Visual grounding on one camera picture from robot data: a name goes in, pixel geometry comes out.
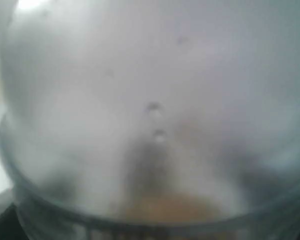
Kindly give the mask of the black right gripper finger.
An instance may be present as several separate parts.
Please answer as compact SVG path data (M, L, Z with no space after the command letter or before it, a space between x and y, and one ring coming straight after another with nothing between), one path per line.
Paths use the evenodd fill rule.
M0 240L28 240L19 223L11 192L0 193Z

